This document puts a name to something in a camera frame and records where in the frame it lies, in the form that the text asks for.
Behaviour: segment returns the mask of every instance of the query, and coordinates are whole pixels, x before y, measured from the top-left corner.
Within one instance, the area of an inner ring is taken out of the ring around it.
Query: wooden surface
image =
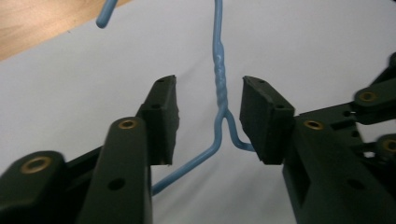
[[[131,0],[119,0],[121,6]],[[96,18],[105,0],[1,0],[0,61]]]

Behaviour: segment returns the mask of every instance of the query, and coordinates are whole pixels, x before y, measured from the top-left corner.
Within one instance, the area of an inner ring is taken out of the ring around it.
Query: blue coated wire
[[[183,166],[179,167],[172,174],[168,175],[160,182],[152,187],[152,194],[156,195],[163,189],[180,179],[183,175],[200,165],[202,162],[206,161],[208,158],[213,156],[220,148],[222,139],[221,124],[224,118],[227,119],[230,136],[232,138],[233,144],[247,151],[254,151],[251,144],[244,143],[238,138],[238,133],[235,127],[235,120],[233,119],[233,114],[228,109],[228,99],[227,99],[227,85],[225,76],[225,66],[224,66],[224,47],[221,43],[221,20],[222,20],[222,0],[215,0],[215,24],[213,31],[213,62],[215,64],[215,75],[216,75],[216,94],[218,96],[218,107],[219,112],[215,118],[215,140],[212,146],[206,151],[187,162]]]
[[[118,0],[106,0],[102,7],[98,18],[96,19],[96,25],[99,28],[105,28],[110,21],[111,14],[113,14],[114,8],[116,7]]]

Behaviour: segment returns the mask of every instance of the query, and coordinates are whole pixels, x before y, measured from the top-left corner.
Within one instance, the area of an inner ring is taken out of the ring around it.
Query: metal rivet
[[[119,128],[121,129],[132,129],[136,126],[137,122],[132,119],[123,120],[119,124]]]
[[[396,152],[396,140],[387,139],[382,144],[382,147],[388,151]]]
[[[318,121],[314,121],[314,120],[306,120],[304,122],[304,125],[310,129],[313,129],[313,130],[322,130],[323,129],[323,124]]]
[[[21,167],[21,173],[30,175],[40,172],[50,166],[52,159],[50,157],[35,157],[27,161]]]
[[[372,102],[376,99],[376,95],[372,91],[365,91],[362,92],[361,95],[359,95],[359,99],[364,102]]]

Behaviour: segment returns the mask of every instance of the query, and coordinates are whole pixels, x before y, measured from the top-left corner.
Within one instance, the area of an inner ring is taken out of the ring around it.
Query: white table surface
[[[180,127],[174,165],[154,167],[153,182],[208,148],[213,11],[214,1],[135,0],[105,30],[90,21],[0,62],[0,171],[38,150],[70,161],[101,146],[108,126],[134,116],[168,75],[177,76]],[[225,0],[231,111],[238,118],[243,76],[270,82],[297,113],[349,102],[396,51],[395,22],[390,0]],[[361,128],[371,141],[394,126]],[[282,167],[236,149],[223,127],[219,153],[153,198],[154,223],[295,223]]]

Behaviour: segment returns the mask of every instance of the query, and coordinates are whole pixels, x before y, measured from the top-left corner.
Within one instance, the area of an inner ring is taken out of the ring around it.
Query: blue wire
[[[205,150],[203,153],[188,161],[183,166],[179,167],[172,174],[168,175],[160,182],[152,187],[152,194],[156,195],[163,189],[180,179],[183,175],[200,165],[202,162],[206,161],[208,158],[213,156],[220,148],[222,139],[221,124],[224,118],[227,119],[230,136],[232,138],[233,144],[246,151],[254,151],[251,144],[244,143],[238,138],[238,133],[235,126],[235,120],[233,119],[233,114],[228,109],[228,99],[227,99],[227,85],[225,76],[225,66],[224,66],[224,47],[221,43],[221,20],[222,20],[222,0],[215,0],[215,24],[213,31],[213,62],[215,64],[215,74],[216,74],[216,94],[218,96],[218,107],[219,112],[215,118],[215,140],[212,146]]]
[[[96,25],[99,28],[105,28],[110,21],[111,14],[113,14],[114,8],[116,7],[118,0],[106,0],[102,7],[98,18],[96,19]]]

